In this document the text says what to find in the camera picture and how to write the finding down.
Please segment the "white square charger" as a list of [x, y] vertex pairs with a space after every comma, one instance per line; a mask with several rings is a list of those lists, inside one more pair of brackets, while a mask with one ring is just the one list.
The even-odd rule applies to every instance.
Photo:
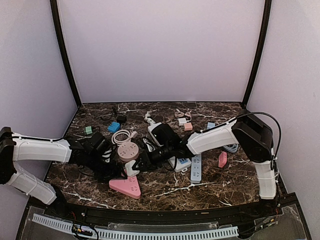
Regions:
[[125, 172], [128, 177], [134, 177], [140, 173], [139, 170], [133, 170], [133, 165], [136, 163], [135, 160], [131, 160], [127, 162], [124, 167], [125, 167]]

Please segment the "pink round socket base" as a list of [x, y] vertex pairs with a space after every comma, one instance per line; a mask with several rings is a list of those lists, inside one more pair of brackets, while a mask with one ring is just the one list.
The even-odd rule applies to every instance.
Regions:
[[139, 147], [134, 142], [125, 142], [117, 148], [117, 154], [121, 161], [127, 163], [138, 158]]

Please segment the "white multicolour power strip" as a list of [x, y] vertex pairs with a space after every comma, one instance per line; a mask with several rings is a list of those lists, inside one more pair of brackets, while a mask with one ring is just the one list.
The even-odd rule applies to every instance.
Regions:
[[[152, 118], [151, 118], [151, 111], [147, 111], [147, 113], [144, 116], [144, 120], [149, 124], [149, 126], [147, 127], [148, 133], [151, 136], [152, 140], [155, 142], [155, 139], [151, 133], [151, 131], [157, 127], [160, 124], [164, 124], [162, 122], [155, 122]], [[191, 157], [191, 155], [188, 155], [188, 151], [187, 149], [183, 146], [182, 144], [182, 139], [180, 138], [180, 141], [178, 142], [172, 142], [172, 141], [168, 141], [166, 142], [163, 146], [158, 146], [158, 148], [156, 149], [171, 149], [171, 150], [175, 150], [175, 154], [172, 158], [174, 158], [174, 165], [173, 165], [173, 169], [175, 170], [177, 165], [178, 165], [178, 158], [188, 158]]]

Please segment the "pink triangular power socket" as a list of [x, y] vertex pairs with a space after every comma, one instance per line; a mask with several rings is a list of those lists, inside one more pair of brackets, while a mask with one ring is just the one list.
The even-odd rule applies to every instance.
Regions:
[[134, 199], [141, 197], [141, 190], [136, 176], [127, 179], [112, 179], [109, 181], [109, 187], [121, 194]]

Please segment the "blue square plug adapter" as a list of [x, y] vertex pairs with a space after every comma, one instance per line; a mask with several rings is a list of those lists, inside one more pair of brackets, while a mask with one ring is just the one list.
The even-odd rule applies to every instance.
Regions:
[[116, 133], [121, 127], [119, 122], [113, 121], [108, 127], [107, 130], [111, 133]]

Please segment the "green plug adapter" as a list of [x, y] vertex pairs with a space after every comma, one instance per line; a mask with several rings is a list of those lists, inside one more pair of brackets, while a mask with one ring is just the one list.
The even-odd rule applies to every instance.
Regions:
[[84, 133], [85, 133], [86, 135], [91, 135], [91, 134], [93, 133], [93, 128], [92, 128], [92, 126], [86, 126], [86, 127], [84, 128]]

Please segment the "black power adapter brick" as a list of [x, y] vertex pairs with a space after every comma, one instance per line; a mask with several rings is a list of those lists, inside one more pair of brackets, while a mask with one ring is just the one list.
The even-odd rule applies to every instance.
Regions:
[[116, 121], [120, 124], [124, 124], [127, 121], [127, 117], [125, 115], [119, 115], [116, 119]]

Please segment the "pink charger plug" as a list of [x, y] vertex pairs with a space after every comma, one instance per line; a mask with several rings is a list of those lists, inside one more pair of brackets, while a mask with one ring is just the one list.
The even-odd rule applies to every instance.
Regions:
[[192, 130], [193, 130], [193, 125], [192, 125], [191, 122], [185, 123], [185, 124], [183, 125], [183, 127], [184, 127], [184, 130], [185, 130], [185, 131], [192, 131]]

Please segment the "white charger with pink cable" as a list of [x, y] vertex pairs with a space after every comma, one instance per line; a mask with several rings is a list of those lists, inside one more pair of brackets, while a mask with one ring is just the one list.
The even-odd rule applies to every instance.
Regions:
[[183, 126], [192, 120], [192, 115], [190, 111], [182, 112], [179, 109], [175, 110], [175, 118], [178, 120], [178, 125]]

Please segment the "light blue charger plug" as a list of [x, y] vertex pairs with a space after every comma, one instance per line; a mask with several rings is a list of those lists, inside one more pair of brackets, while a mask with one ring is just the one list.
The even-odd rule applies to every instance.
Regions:
[[208, 123], [207, 123], [207, 127], [206, 127], [206, 129], [207, 129], [207, 130], [209, 130], [209, 129], [214, 128], [215, 126], [216, 126], [216, 124], [215, 124], [215, 123], [213, 123], [213, 122], [208, 122]]

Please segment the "pink square plug adapter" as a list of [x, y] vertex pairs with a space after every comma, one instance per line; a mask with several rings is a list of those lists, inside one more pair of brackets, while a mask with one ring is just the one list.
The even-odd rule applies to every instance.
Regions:
[[218, 167], [223, 168], [227, 164], [227, 153], [222, 151], [218, 157]]

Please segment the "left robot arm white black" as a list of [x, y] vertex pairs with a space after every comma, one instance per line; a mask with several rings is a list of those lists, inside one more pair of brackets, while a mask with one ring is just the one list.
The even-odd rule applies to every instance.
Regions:
[[58, 187], [46, 183], [19, 165], [19, 161], [46, 161], [87, 167], [99, 182], [127, 178], [124, 168], [113, 159], [112, 144], [99, 132], [89, 138], [38, 138], [0, 130], [0, 183], [34, 197], [60, 218], [67, 218], [70, 206]]

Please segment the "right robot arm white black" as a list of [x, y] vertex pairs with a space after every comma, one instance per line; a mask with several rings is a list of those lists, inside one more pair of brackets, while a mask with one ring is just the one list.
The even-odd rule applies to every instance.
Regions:
[[209, 150], [228, 145], [239, 145], [247, 158], [253, 162], [262, 201], [255, 205], [255, 213], [266, 217], [275, 208], [277, 195], [276, 160], [279, 145], [274, 145], [273, 130], [259, 119], [258, 112], [246, 111], [213, 128], [194, 131], [179, 137], [173, 130], [163, 137], [164, 143], [149, 152], [142, 151], [132, 169], [135, 171], [154, 170], [159, 163], [172, 157], [192, 158]]

